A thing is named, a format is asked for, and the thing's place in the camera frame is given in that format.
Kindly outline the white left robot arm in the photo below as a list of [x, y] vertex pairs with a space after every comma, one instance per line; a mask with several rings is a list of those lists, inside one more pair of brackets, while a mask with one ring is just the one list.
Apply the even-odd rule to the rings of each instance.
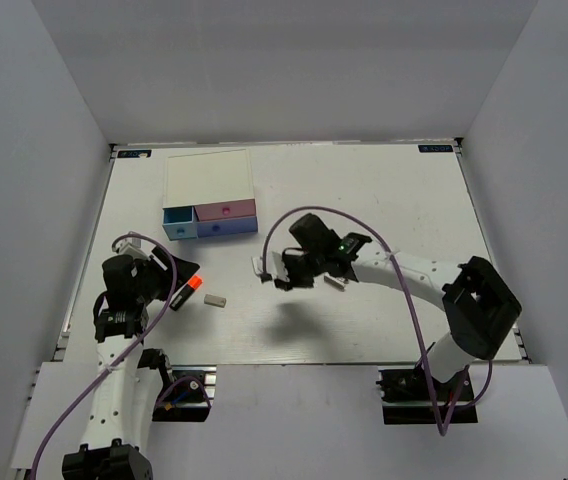
[[132, 248], [102, 263], [105, 290], [93, 307], [97, 367], [106, 377], [93, 390], [79, 449], [62, 462], [65, 479], [151, 479], [145, 455], [157, 399], [169, 396], [175, 374], [161, 349], [139, 340], [150, 325], [147, 307], [173, 297], [171, 286], [195, 286], [196, 263], [159, 248]]

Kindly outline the pink drawer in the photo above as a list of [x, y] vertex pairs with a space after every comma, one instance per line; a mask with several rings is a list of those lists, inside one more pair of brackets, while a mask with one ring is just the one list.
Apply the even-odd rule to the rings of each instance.
[[199, 221], [214, 221], [256, 215], [254, 198], [230, 200], [217, 203], [198, 204], [194, 206]]

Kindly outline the purple blue drawer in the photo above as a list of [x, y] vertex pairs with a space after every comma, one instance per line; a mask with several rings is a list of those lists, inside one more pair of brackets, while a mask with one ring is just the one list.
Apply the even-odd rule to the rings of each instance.
[[256, 216], [246, 216], [198, 221], [196, 229], [199, 238], [253, 233], [258, 231], [258, 220]]

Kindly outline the light blue drawer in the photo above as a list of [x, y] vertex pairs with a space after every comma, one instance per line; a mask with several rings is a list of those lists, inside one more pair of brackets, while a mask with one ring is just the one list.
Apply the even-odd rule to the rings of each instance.
[[170, 241], [196, 238], [194, 208], [192, 206], [164, 208], [162, 226]]

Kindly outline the small grey eraser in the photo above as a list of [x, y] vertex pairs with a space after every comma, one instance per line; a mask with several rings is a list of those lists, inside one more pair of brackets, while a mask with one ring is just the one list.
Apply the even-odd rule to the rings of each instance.
[[224, 308], [226, 306], [227, 300], [224, 297], [206, 294], [204, 296], [204, 304], [209, 306], [214, 306], [218, 308]]

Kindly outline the pink eraser with white core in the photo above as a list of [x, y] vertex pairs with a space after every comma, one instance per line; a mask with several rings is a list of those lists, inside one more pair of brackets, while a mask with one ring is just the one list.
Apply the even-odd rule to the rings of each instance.
[[329, 274], [325, 274], [323, 277], [324, 281], [340, 291], [344, 291], [348, 285], [348, 280], [342, 277], [335, 277]]

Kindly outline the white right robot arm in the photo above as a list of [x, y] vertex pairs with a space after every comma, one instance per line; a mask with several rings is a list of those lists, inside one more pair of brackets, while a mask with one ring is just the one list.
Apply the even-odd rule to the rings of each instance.
[[302, 207], [289, 233], [297, 245], [280, 253], [262, 249], [262, 282], [290, 291], [311, 288], [330, 275], [402, 292], [406, 301], [423, 300], [440, 309], [448, 330], [423, 351], [415, 374], [417, 390], [436, 399], [452, 378], [475, 360], [489, 362], [522, 313], [522, 305], [493, 264], [478, 256], [462, 263], [429, 260], [397, 252], [371, 227], [339, 236]]

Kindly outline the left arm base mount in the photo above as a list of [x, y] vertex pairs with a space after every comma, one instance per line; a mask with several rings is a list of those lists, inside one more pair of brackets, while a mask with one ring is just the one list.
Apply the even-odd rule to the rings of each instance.
[[153, 412], [156, 423], [203, 423], [215, 396], [216, 366], [173, 365]]

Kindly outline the orange cap black highlighter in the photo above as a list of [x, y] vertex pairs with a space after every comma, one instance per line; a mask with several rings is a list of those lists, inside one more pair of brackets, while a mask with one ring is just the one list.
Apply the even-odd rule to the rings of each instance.
[[203, 281], [198, 275], [193, 275], [186, 284], [175, 294], [171, 303], [170, 309], [178, 311], [190, 297], [200, 288]]

